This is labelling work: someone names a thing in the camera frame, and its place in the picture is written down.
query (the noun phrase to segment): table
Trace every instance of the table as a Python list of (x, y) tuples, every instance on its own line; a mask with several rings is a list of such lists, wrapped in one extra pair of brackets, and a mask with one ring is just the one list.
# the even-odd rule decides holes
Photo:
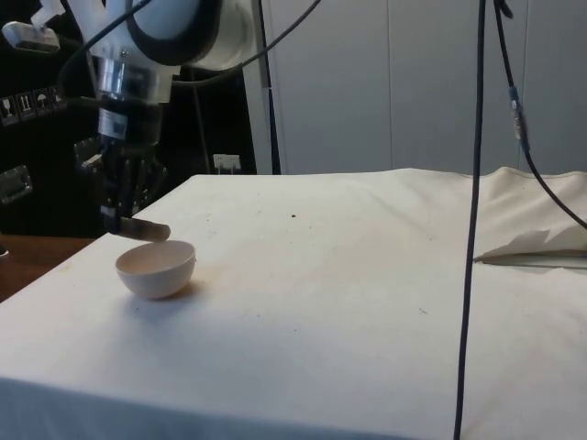
[[(548, 179), (579, 215), (587, 175)], [(0, 304), (0, 439), (446, 439), (471, 178), (198, 176), (140, 214), (196, 246), (142, 301), (104, 236)], [(482, 179), (477, 255), (587, 248), (534, 180)], [(476, 265), (463, 433), (583, 438), (587, 277)]]
[(0, 235), (0, 303), (92, 243), (92, 238)]

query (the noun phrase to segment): black cable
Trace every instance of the black cable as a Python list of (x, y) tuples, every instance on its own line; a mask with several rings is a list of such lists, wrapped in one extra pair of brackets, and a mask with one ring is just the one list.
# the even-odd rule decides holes
[(114, 29), (116, 29), (130, 17), (134, 16), (138, 11), (140, 11), (150, 2), (152, 2), (152, 0), (141, 0), (140, 2), (138, 2), (136, 5), (131, 7), (127, 12), (113, 20), (112, 23), (110, 23), (108, 26), (106, 26), (104, 29), (102, 29), (100, 32), (98, 32), (92, 38), (90, 38), (86, 43), (83, 44), (83, 46), (76, 50), (67, 61), (65, 61), (65, 64), (63, 64), (63, 67), (61, 67), (61, 70), (57, 77), (57, 92), (66, 104), (79, 105), (90, 108), (100, 108), (101, 102), (93, 98), (68, 98), (65, 94), (65, 90), (63, 87), (65, 79), (67, 78), (67, 75), (71, 72), (73, 66), (75, 66), (77, 62), (80, 62), (80, 60), (85, 57), (85, 52), (91, 49), (98, 41), (103, 39), (106, 35), (108, 35), (110, 32), (112, 32)]
[(467, 260), (465, 266), (465, 285), (460, 326), (459, 377), (457, 380), (457, 411), (455, 416), (454, 440), (460, 440), (462, 413), (465, 394), (465, 366), (467, 361), (467, 337), (469, 335), (469, 316), (471, 311), (471, 285), (479, 212), (479, 186), (481, 180), (481, 147), (483, 130), (483, 89), (485, 63), (485, 9), (486, 0), (479, 1), (479, 23), (477, 27), (477, 104), (475, 111), (475, 145), (473, 149), (473, 182), (471, 194), (471, 218), (467, 241)]
[(497, 23), (497, 35), (499, 36), (499, 45), (502, 50), (502, 58), (504, 59), (505, 76), (510, 87), (514, 87), (514, 75), (512, 75), (512, 66), (510, 65), (510, 57), (507, 53), (507, 45), (505, 44), (504, 22), (502, 21), (502, 7), (505, 5), (504, 0), (493, 0), (493, 7), (495, 9), (495, 21)]
[(285, 39), (289, 34), (291, 34), (298, 26), (300, 26), (308, 18), (308, 16), (310, 14), (312, 14), (312, 12), (314, 11), (314, 9), (316, 9), (321, 2), (322, 2), (322, 0), (314, 0), (314, 3), (312, 3), (305, 10), (305, 12), (302, 15), (300, 15), (299, 18), (292, 23), (291, 26), (289, 26), (287, 29), (285, 29), (284, 32), (279, 37), (277, 37), (274, 41), (272, 41), (269, 46), (267, 46), (265, 49), (261, 50), (257, 54), (253, 55), (248, 60), (245, 60), (245, 61), (241, 62), (240, 64), (238, 64), (237, 66), (233, 67), (232, 69), (228, 69), (227, 71), (223, 71), (222, 73), (219, 73), (217, 76), (214, 76), (212, 78), (208, 78), (207, 80), (201, 80), (201, 81), (174, 81), (173, 82), (173, 85), (175, 85), (177, 87), (202, 87), (202, 86), (205, 86), (205, 85), (219, 83), (221, 81), (224, 81), (226, 78), (230, 78), (231, 76), (234, 76), (234, 75), (238, 74), (240, 71), (242, 71), (242, 69), (244, 67), (246, 67), (249, 64), (251, 64), (252, 62), (258, 60), (260, 57), (263, 57), (263, 56), (267, 55), (267, 53), (270, 50), (272, 50), (283, 39)]
[(526, 119), (524, 117), (524, 109), (519, 101), (519, 97), (517, 94), (517, 90), (514, 84), (514, 78), (512, 76), (512, 67), (510, 65), (509, 54), (507, 52), (507, 46), (505, 44), (505, 35), (504, 35), (504, 25), (502, 23), (502, 15), (501, 13), (504, 11), (503, 7), (507, 7), (505, 5), (504, 0), (494, 0), (493, 1), (495, 6), (495, 20), (497, 22), (497, 34), (499, 36), (499, 42), (502, 49), (502, 58), (504, 59), (504, 67), (505, 67), (505, 75), (507, 76), (507, 83), (510, 87), (510, 96), (512, 99), (512, 109), (514, 111), (515, 116), (515, 132), (518, 136), (520, 142), (520, 148), (524, 152), (524, 157), (526, 158), (526, 162), (528, 167), (532, 171), (532, 174), (542, 187), (542, 189), (550, 196), (552, 201), (562, 210), (564, 211), (570, 218), (572, 218), (575, 222), (577, 222), (580, 226), (587, 229), (587, 223), (582, 220), (578, 215), (572, 212), (572, 210), (561, 201), (561, 199), (550, 189), (547, 183), (544, 181), (540, 173), (538, 172), (534, 161), (532, 160), (532, 155), (530, 154), (530, 141), (527, 134), (527, 127), (526, 127)]

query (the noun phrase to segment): bowl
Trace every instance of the bowl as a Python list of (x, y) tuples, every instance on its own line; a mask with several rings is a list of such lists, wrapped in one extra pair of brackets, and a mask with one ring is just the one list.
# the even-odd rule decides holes
[(184, 287), (194, 273), (195, 249), (183, 241), (162, 241), (130, 249), (116, 260), (118, 276), (141, 298), (157, 300)]

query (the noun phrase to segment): white wall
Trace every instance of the white wall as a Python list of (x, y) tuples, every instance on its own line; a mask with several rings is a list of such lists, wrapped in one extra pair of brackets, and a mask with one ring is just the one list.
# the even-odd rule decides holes
[[(311, 0), (263, 0), (267, 40)], [(509, 0), (505, 20), (533, 151), (544, 171), (587, 170), (584, 0)], [(415, 167), (470, 172), (475, 0), (324, 0), (270, 55), (289, 173)], [(519, 167), (488, 2), (483, 170)]]

